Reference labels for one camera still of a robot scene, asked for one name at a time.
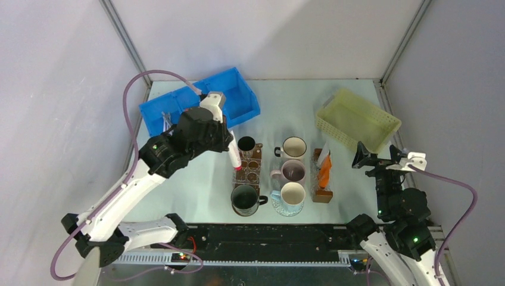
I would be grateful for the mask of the clear holder with brown lid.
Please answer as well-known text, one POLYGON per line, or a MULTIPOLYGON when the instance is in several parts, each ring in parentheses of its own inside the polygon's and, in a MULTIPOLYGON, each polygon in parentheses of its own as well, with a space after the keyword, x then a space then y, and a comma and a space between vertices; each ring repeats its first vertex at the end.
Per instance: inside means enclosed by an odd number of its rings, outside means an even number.
POLYGON ((312 202, 328 204, 333 198, 330 188, 330 176, 332 160, 328 154, 318 165, 318 159, 322 153, 321 148, 315 148, 310 162, 310 194, 312 202))

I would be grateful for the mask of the dark green mug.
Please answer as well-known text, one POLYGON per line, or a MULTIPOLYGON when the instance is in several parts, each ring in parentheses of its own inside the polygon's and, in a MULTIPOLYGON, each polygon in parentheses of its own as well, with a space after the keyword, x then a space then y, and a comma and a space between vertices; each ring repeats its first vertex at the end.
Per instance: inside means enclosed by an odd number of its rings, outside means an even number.
POLYGON ((233 210, 242 217, 252 216, 260 206, 268 202, 268 197, 258 195, 254 187, 250 185, 239 185, 231 195, 230 200, 233 210))

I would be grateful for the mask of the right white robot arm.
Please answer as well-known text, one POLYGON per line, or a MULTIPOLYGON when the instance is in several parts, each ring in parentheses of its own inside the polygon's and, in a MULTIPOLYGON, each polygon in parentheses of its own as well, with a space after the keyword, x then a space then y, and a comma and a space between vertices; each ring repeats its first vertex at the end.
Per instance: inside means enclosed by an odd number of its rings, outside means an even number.
POLYGON ((358 142, 354 169, 372 167, 365 174, 375 179, 377 217, 360 214, 346 224, 350 247, 363 249, 382 268, 393 285, 448 285, 443 269, 435 264, 437 245, 427 226, 431 215, 426 193, 403 188, 409 172, 425 170, 424 153, 404 153, 390 146, 390 158, 379 158, 358 142))

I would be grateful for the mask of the pink mug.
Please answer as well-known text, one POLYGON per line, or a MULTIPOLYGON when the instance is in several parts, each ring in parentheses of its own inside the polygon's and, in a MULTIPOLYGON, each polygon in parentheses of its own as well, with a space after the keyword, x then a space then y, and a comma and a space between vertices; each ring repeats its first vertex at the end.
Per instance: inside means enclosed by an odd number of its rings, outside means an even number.
POLYGON ((287 160, 278 170, 272 170, 270 177, 276 181, 280 187, 289 182, 295 182, 302 186, 306 182, 306 167, 299 160, 287 160))

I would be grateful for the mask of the clear textured two-hole holder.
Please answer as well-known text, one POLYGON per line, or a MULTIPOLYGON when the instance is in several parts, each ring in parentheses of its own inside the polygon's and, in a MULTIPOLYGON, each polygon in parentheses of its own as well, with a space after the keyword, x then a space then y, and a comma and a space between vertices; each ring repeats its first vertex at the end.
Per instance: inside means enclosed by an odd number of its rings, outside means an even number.
POLYGON ((232 188, 248 185, 260 193, 261 160, 258 158, 242 159, 242 169, 235 171, 232 177, 232 188))

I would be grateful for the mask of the brown wooden oval tray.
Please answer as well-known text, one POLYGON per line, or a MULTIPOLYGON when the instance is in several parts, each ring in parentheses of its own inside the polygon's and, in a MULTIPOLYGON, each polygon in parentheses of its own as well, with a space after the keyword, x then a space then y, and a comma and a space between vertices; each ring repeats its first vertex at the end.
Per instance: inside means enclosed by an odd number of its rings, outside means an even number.
POLYGON ((241 170, 236 170, 232 176, 232 190, 241 186, 248 185, 255 189, 257 195, 260 195, 260 173, 263 144, 256 143, 255 147, 247 152, 247 156, 241 155, 241 170))

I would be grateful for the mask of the cream mug with black rim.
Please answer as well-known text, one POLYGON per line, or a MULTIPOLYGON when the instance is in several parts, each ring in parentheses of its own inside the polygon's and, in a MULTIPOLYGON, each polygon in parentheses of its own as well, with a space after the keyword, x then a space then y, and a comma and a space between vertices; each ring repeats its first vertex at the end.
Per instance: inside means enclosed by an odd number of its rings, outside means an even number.
POLYGON ((289 160, 303 160, 307 152, 305 140, 297 136, 291 136, 284 140, 281 147, 275 147, 274 155, 289 160))

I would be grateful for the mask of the white toothpaste tube dark cap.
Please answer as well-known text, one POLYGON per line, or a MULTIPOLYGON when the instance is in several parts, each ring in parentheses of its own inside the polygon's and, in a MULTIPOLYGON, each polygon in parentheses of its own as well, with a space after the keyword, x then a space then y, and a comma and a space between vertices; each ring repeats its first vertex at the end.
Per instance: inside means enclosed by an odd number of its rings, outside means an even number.
POLYGON ((330 154, 329 144, 328 141, 326 141, 317 159, 317 165, 319 167, 323 164, 323 162, 326 160, 329 154, 330 154))

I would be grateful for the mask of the white toothpaste tube red cap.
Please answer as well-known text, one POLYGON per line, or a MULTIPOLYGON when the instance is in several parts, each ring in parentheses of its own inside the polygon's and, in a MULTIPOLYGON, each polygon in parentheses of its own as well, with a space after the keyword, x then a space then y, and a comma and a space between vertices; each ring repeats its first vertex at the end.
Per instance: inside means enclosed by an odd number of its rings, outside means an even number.
POLYGON ((239 171, 242 169, 242 161, 241 161, 241 158, 240 158, 240 153, 239 153, 239 150, 238 150, 238 145, 237 145, 237 142, 236 142, 236 138, 235 138, 235 135, 234 135, 234 132, 231 130, 230 131, 230 135, 232 137, 232 140, 229 144, 229 151, 227 152, 229 157, 230 157, 230 160, 231 160, 231 163, 232 163, 232 166, 235 170, 239 171))

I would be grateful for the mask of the orange toothpaste tube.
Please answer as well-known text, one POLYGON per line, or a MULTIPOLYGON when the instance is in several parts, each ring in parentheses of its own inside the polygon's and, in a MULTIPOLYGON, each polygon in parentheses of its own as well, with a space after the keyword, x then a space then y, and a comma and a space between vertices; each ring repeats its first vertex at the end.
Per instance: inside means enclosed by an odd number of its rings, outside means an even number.
POLYGON ((321 165, 318 176, 317 176, 319 188, 324 189, 328 186, 331 168, 332 168, 331 156, 328 155, 326 160, 321 165))

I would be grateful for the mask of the brown metallic cup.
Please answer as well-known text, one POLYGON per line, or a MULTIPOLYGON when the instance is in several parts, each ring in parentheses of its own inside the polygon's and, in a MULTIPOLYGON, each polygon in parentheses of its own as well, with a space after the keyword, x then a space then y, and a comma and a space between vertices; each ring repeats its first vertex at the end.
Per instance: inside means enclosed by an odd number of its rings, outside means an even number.
POLYGON ((257 143, 253 137, 243 136, 237 142, 242 159, 260 158, 262 143, 257 143))

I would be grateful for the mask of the light blue mug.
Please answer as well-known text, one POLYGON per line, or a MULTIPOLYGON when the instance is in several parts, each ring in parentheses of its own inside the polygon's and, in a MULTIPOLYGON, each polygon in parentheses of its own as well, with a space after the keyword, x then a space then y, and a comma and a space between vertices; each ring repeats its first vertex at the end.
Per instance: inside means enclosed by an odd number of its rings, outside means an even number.
POLYGON ((305 202, 306 191, 304 187, 295 182, 289 182, 285 184, 280 191, 273 190, 270 193, 270 198, 272 200, 278 200, 284 207, 289 210, 294 209, 294 206, 305 202))

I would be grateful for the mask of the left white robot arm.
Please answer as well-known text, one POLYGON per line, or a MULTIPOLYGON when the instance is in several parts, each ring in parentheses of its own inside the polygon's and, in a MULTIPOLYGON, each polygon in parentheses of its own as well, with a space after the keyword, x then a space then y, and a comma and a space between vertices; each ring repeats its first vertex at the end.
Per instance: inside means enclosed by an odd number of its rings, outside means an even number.
POLYGON ((170 244, 181 248, 188 240, 188 226, 170 213, 158 220, 126 223, 124 217, 149 192, 176 171, 207 151, 237 154, 231 148, 233 135, 219 107, 192 107, 184 111, 172 131, 147 140, 140 148, 135 166, 88 211, 66 214, 61 223, 75 239, 85 259, 99 250, 99 268, 115 262, 129 250, 151 244, 170 244))

